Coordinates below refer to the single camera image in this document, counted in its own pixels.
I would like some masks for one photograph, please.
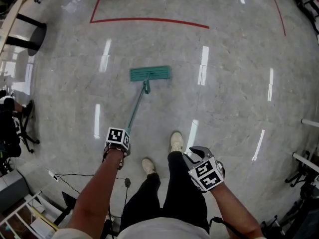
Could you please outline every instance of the forearm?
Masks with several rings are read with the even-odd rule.
[[[120,151],[109,151],[105,161],[76,201],[68,228],[81,230],[94,239],[100,238],[122,157]]]
[[[248,212],[242,203],[234,196],[228,187],[222,183],[210,191],[215,197],[223,220],[232,225],[238,232],[248,238],[263,237],[256,219]]]

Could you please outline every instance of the gray floor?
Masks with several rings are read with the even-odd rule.
[[[35,101],[31,133],[41,144],[17,158],[32,190],[64,206],[61,191],[77,196],[54,173],[94,173],[108,127],[124,127],[141,83],[129,69],[170,65],[170,80],[151,82],[133,126],[132,154],[118,177],[132,181],[130,198],[145,179],[148,156],[161,177],[165,200],[168,141],[180,130],[184,149],[207,146],[224,163],[226,184],[258,221],[282,216],[298,199],[299,187],[284,183],[295,169],[293,151],[313,149],[318,131],[301,118],[319,120],[318,43],[293,0],[101,0],[94,20],[156,17],[208,25],[210,29],[156,21],[90,24],[97,0],[29,3],[27,16],[46,22],[45,42],[34,57],[6,47],[1,70],[17,100]],[[33,27],[18,21],[13,33],[29,38]],[[64,179],[78,191],[89,178]],[[208,218],[219,216],[206,194]],[[117,181],[111,208],[120,215],[125,199]],[[211,235],[225,238],[223,225]]]

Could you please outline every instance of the green mop head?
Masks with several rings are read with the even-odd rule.
[[[149,80],[169,79],[170,66],[132,68],[130,70],[131,82],[144,81],[148,77]]]

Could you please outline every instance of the wrist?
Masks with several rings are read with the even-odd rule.
[[[121,161],[121,159],[124,157],[123,152],[117,149],[110,149],[108,151],[107,158],[116,160],[116,161]]]
[[[225,188],[227,188],[227,186],[226,186],[225,182],[222,182],[222,183],[218,184],[215,188],[211,189],[210,193],[215,195],[216,193],[224,190]]]

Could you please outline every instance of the black pants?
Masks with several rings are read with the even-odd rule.
[[[125,205],[120,232],[141,221],[158,217],[178,219],[201,227],[209,233],[207,207],[203,194],[192,182],[181,152],[168,155],[170,179],[163,208],[160,208],[158,174],[148,175],[138,192]]]
[[[3,159],[8,157],[19,157],[21,155],[20,139],[16,133],[13,120],[14,100],[6,98],[3,105],[0,105],[0,141],[4,142],[5,151]]]

